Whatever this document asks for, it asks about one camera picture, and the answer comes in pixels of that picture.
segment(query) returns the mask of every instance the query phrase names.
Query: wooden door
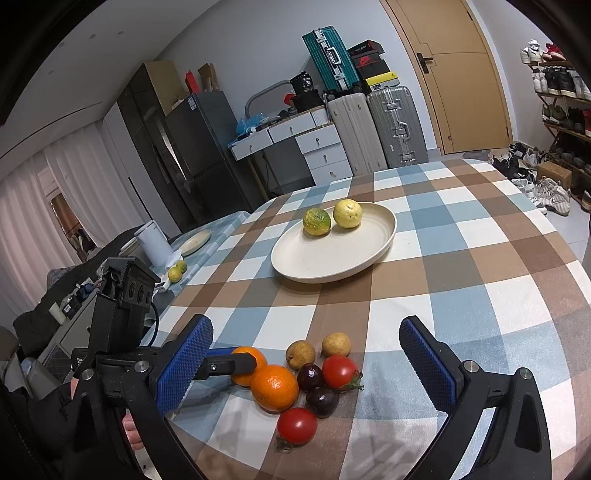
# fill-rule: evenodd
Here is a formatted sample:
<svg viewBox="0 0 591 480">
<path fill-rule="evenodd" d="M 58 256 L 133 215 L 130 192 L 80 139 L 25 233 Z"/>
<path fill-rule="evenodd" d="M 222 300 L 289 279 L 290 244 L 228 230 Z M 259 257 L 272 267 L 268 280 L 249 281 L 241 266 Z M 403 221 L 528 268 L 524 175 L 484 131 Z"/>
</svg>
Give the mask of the wooden door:
<svg viewBox="0 0 591 480">
<path fill-rule="evenodd" d="M 506 148 L 511 137 L 498 72 L 462 0 L 385 2 L 422 77 L 443 153 Z"/>
</svg>

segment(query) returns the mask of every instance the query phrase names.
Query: white plate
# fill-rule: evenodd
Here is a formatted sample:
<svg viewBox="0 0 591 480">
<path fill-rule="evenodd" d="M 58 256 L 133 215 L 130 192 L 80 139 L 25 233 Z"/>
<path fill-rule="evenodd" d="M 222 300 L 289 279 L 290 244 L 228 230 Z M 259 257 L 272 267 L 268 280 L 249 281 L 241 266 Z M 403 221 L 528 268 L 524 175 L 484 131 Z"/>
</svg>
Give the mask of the white plate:
<svg viewBox="0 0 591 480">
<path fill-rule="evenodd" d="M 179 249 L 181 251 L 181 255 L 184 257 L 191 255 L 194 251 L 205 245 L 211 235 L 212 231 L 209 228 L 197 232 L 189 240 L 181 245 L 181 248 Z"/>
<path fill-rule="evenodd" d="M 298 223 L 285 232 L 273 247 L 271 264 L 284 277 L 302 283 L 326 283 L 362 271 L 386 252 L 396 233 L 396 217 L 386 207 L 360 202 L 361 224 L 343 229 L 326 209 L 332 228 L 325 236 L 308 234 Z"/>
</svg>

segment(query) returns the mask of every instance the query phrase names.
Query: door handle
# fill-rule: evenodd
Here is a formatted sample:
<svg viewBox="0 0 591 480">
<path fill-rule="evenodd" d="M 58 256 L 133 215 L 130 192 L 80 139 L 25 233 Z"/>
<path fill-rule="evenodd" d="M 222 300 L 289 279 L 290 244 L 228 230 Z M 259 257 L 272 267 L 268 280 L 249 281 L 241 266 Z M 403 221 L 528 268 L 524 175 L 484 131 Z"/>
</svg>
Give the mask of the door handle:
<svg viewBox="0 0 591 480">
<path fill-rule="evenodd" d="M 418 62 L 421 64 L 421 68 L 423 69 L 423 73 L 429 73 L 429 69 L 427 68 L 427 62 L 433 61 L 433 57 L 423 57 L 422 53 L 417 53 Z"/>
</svg>

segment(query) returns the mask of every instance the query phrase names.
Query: red tomato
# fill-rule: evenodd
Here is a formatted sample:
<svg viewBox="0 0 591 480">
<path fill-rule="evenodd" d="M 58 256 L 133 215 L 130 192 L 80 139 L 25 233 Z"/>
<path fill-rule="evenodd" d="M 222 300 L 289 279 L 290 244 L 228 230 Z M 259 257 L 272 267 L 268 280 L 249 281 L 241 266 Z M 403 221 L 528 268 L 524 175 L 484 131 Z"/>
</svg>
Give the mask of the red tomato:
<svg viewBox="0 0 591 480">
<path fill-rule="evenodd" d="M 363 390 L 363 385 L 360 385 L 363 373 L 359 371 L 357 364 L 346 356 L 328 357 L 322 365 L 322 373 L 326 384 L 334 390 Z"/>
<path fill-rule="evenodd" d="M 309 442 L 316 434 L 318 420 L 316 416 L 305 408 L 290 408 L 277 420 L 277 449 L 290 450 L 292 445 L 302 445 Z"/>
</svg>

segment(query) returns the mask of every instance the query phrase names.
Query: small plate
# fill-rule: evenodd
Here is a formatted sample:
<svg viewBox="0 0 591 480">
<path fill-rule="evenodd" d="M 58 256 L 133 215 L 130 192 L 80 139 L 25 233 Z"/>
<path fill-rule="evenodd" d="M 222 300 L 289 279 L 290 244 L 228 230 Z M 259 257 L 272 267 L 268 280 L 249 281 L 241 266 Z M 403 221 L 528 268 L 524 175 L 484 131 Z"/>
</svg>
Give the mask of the small plate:
<svg viewBox="0 0 591 480">
<path fill-rule="evenodd" d="M 203 245 L 207 243 L 209 237 L 211 237 L 212 231 L 208 228 L 202 230 L 193 235 L 189 240 L 181 245 L 181 255 L 186 257 L 191 255 L 193 252 L 199 250 Z"/>
</svg>

